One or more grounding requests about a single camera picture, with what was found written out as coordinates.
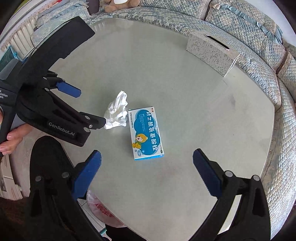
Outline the person's left hand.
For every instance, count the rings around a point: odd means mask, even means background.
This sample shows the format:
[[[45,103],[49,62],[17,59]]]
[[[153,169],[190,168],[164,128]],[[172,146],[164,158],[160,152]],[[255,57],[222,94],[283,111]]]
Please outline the person's left hand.
[[[23,138],[33,130],[33,127],[27,123],[10,131],[6,137],[7,141],[0,145],[0,151],[3,155],[11,154],[22,142]]]

